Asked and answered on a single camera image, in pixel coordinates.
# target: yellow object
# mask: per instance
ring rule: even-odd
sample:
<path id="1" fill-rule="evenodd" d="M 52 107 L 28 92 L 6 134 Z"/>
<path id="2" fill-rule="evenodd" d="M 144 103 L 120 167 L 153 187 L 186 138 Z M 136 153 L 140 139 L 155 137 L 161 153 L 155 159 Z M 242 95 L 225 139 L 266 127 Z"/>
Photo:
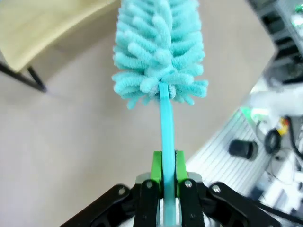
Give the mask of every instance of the yellow object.
<path id="1" fill-rule="evenodd" d="M 281 118 L 276 129 L 281 136 L 284 136 L 288 132 L 288 121 L 284 118 Z"/>
<path id="2" fill-rule="evenodd" d="M 119 0 L 2 0 L 0 52 L 19 72 L 58 38 L 119 5 Z"/>

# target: turquoise handle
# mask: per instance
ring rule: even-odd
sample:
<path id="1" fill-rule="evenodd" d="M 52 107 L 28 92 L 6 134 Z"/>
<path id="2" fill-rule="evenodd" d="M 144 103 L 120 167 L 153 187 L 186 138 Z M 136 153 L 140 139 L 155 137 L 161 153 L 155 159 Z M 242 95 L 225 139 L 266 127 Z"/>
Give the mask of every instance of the turquoise handle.
<path id="1" fill-rule="evenodd" d="M 176 225 L 176 198 L 175 198 L 175 130 L 173 108 L 169 99 L 168 85 L 159 84 L 160 90 L 160 117 L 162 137 L 162 169 L 164 182 L 164 226 Z"/>

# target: silver bolt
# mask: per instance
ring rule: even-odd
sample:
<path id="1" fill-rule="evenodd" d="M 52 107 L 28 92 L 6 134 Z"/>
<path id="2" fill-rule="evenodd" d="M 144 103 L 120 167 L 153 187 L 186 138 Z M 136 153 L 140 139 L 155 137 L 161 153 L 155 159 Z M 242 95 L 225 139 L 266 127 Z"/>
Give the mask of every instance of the silver bolt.
<path id="1" fill-rule="evenodd" d="M 146 187 L 147 187 L 147 188 L 152 188 L 152 182 L 151 182 L 151 181 L 148 181 L 148 182 L 146 183 Z"/>
<path id="2" fill-rule="evenodd" d="M 193 186 L 193 184 L 189 180 L 185 181 L 184 184 L 187 188 L 191 188 L 191 186 Z"/>
<path id="3" fill-rule="evenodd" d="M 213 189 L 213 191 L 216 192 L 216 193 L 220 193 L 220 192 L 221 192 L 221 189 L 220 189 L 220 187 L 219 187 L 218 185 L 214 185 L 214 186 L 212 187 L 212 189 Z"/>
<path id="4" fill-rule="evenodd" d="M 123 195 L 125 193 L 125 188 L 123 187 L 123 188 L 120 188 L 120 190 L 119 190 L 119 195 Z"/>

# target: beige floor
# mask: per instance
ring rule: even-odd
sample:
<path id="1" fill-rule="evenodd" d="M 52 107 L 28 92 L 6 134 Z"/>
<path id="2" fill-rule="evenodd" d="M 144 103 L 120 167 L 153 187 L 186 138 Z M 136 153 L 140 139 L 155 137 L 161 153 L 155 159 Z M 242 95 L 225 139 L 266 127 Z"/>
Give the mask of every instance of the beige floor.
<path id="1" fill-rule="evenodd" d="M 201 7 L 209 96 L 175 105 L 176 147 L 187 157 L 232 115 L 274 54 L 249 7 L 235 3 L 240 10 L 221 1 Z M 161 148 L 159 110 L 128 111 L 112 90 L 115 21 L 115 13 L 101 18 L 34 62 L 46 94 L 0 75 L 0 226 L 58 226 L 150 170 Z"/>

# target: wooden tabletop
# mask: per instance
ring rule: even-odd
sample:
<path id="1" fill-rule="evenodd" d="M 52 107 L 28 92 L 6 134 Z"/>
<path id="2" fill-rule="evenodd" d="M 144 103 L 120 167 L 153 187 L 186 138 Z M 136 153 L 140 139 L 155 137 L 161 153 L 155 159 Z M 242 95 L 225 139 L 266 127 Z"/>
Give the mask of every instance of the wooden tabletop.
<path id="1" fill-rule="evenodd" d="M 108 12 L 118 0 L 0 1 L 0 51 L 16 72 L 82 23 Z"/>

